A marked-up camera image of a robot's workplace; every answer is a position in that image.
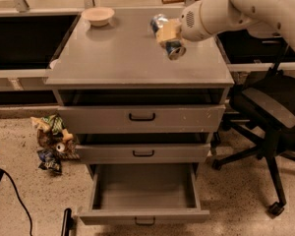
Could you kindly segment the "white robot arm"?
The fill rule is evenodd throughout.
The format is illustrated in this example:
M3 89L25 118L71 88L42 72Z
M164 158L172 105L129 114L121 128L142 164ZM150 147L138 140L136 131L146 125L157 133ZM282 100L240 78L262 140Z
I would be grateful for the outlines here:
M295 51L295 0L199 0L156 32L157 42L203 41L229 30L260 26L277 33Z

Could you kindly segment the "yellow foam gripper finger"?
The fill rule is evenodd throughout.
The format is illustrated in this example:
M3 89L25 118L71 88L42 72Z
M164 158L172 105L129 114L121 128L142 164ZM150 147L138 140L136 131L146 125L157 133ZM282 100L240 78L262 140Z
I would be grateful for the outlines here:
M181 23L178 19L170 19L155 34L156 41L164 44L167 41L181 38Z

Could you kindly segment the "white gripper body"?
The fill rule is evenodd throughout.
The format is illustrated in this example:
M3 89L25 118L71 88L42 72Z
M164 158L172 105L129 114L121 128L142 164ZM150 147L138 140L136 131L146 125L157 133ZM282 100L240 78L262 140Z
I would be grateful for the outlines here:
M256 23L230 0L197 1L183 10L180 22L182 37L190 41L203 41L225 31L244 30Z

